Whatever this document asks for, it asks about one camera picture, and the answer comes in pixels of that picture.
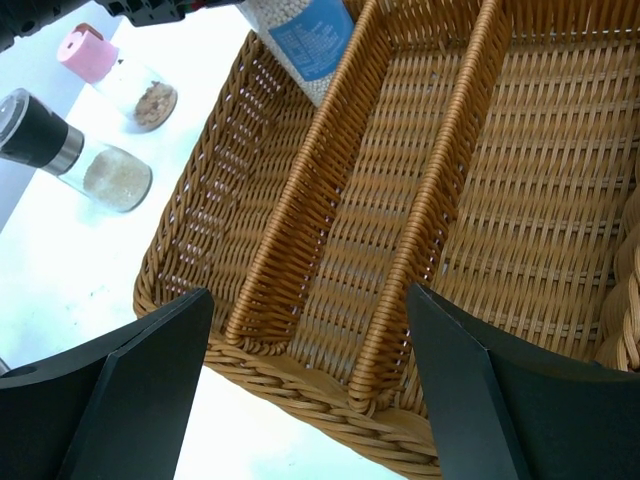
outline white table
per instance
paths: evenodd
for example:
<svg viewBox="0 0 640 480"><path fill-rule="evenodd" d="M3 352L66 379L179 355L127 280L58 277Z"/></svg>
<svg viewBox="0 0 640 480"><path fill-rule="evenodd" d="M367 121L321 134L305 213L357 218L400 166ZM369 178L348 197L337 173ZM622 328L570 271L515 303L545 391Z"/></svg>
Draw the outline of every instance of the white table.
<svg viewBox="0 0 640 480"><path fill-rule="evenodd" d="M123 22L113 42L177 88L176 110L155 132L128 135L119 114L85 88L67 120L146 161L154 184L140 207L113 215L36 173L0 234L0 357L9 366L135 319L140 262L247 32L233 7L144 29ZM176 478L399 477L203 369Z"/></svg>

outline pink lid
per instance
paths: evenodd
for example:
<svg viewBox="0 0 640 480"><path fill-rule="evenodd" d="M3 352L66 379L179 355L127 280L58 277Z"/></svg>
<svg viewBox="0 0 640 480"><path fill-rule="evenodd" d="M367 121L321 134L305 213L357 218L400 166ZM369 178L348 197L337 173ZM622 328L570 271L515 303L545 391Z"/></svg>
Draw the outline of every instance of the pink lid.
<svg viewBox="0 0 640 480"><path fill-rule="evenodd" d="M86 23L78 25L58 48L58 61L87 83L102 80L118 59L118 49Z"/></svg>

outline bottle with blue label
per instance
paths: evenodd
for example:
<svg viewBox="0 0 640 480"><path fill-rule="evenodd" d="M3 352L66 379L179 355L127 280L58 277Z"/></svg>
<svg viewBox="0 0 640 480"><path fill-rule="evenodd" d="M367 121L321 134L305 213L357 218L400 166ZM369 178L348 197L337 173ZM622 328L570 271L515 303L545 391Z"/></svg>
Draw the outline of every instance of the bottle with blue label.
<svg viewBox="0 0 640 480"><path fill-rule="evenodd" d="M342 0L246 0L238 8L320 106L353 33L353 20Z"/></svg>

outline spice jar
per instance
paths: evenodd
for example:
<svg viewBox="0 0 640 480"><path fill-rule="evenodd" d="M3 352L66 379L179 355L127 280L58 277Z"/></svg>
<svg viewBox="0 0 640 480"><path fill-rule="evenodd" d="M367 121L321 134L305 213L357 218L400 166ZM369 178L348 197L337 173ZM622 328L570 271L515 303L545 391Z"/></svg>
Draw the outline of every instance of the spice jar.
<svg viewBox="0 0 640 480"><path fill-rule="evenodd" d="M178 101L178 93L162 77L86 23L66 36L57 57L109 99L139 132L162 125Z"/></svg>
<svg viewBox="0 0 640 480"><path fill-rule="evenodd" d="M0 100L0 158L41 168L116 212L134 209L151 187L145 163L84 135L24 89Z"/></svg>
<svg viewBox="0 0 640 480"><path fill-rule="evenodd" d="M246 0L238 8L260 39L320 106L353 34L342 0Z"/></svg>

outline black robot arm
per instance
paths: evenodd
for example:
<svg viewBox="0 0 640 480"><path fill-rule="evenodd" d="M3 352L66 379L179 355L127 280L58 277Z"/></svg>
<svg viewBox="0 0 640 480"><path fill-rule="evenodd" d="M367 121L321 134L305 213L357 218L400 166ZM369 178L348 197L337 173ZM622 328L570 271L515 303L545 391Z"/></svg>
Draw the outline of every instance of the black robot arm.
<svg viewBox="0 0 640 480"><path fill-rule="evenodd" d="M0 52L91 0L0 0ZM114 17L126 16L137 27L177 22L203 7L219 7L243 0L96 0Z"/></svg>

